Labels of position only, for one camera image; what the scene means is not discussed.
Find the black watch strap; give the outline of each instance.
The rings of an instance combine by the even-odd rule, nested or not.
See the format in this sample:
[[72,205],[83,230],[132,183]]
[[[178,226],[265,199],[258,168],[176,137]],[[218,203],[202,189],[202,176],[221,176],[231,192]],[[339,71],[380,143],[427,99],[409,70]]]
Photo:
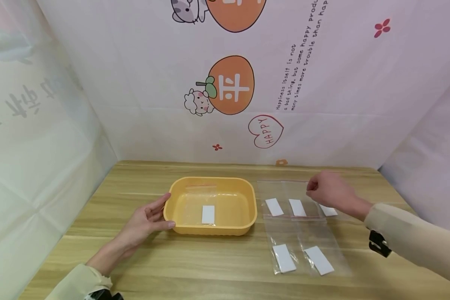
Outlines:
[[124,300],[120,293],[112,296],[112,293],[109,290],[99,290],[89,294],[85,300]]
[[384,257],[388,257],[392,250],[387,245],[387,241],[383,238],[383,235],[379,234],[377,231],[371,230],[370,237],[368,238],[368,246],[371,250],[379,253]]

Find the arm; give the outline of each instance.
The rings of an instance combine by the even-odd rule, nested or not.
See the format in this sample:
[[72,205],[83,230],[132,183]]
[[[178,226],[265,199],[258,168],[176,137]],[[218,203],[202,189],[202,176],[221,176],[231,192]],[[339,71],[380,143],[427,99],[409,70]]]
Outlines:
[[335,173],[321,172],[311,178],[307,195],[364,221],[369,229],[382,234],[395,253],[450,281],[450,231],[402,209],[381,203],[372,205],[356,196]]
[[110,290],[112,281],[108,277],[122,260],[132,256],[149,234],[175,226],[173,221],[162,221],[163,207],[169,198],[168,193],[137,208],[117,236],[86,265],[80,264],[68,273],[45,300],[81,300],[95,291]]

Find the beige sleeve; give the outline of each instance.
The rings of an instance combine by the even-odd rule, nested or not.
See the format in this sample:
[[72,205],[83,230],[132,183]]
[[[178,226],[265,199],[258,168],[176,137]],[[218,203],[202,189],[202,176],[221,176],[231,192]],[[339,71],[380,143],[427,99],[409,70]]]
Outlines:
[[373,206],[365,225],[382,234],[399,256],[450,281],[450,231],[381,203]]
[[83,300],[93,292],[112,287],[110,278],[102,276],[96,269],[77,265],[60,281],[45,300]]

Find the white rectangular paper strip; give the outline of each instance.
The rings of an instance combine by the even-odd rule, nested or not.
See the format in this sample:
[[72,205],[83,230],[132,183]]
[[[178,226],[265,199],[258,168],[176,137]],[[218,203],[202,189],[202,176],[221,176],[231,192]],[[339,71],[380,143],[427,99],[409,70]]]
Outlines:
[[273,246],[273,252],[275,252],[280,272],[286,273],[297,269],[285,244]]
[[306,217],[305,209],[303,209],[302,202],[299,199],[288,199],[295,217]]
[[284,211],[282,211],[282,208],[278,204],[278,200],[276,198],[267,199],[265,200],[265,203],[267,203],[268,209],[274,217],[284,214]]
[[204,205],[202,208],[202,224],[215,224],[215,206]]
[[334,208],[326,207],[321,204],[320,204],[320,208],[322,208],[322,211],[326,217],[331,217],[332,215],[338,215],[337,211]]
[[308,248],[305,250],[308,257],[313,261],[313,264],[317,268],[320,275],[325,275],[330,272],[335,271],[335,269],[332,267],[328,259],[323,255],[322,251],[319,247],[314,246],[311,248]]

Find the cartoon sheep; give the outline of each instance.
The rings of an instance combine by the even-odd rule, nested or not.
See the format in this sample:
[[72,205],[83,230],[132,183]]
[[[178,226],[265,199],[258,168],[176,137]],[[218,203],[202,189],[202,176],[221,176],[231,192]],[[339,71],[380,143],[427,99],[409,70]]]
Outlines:
[[185,108],[193,115],[202,117],[203,114],[211,113],[215,107],[210,103],[207,91],[194,91],[190,89],[185,95]]

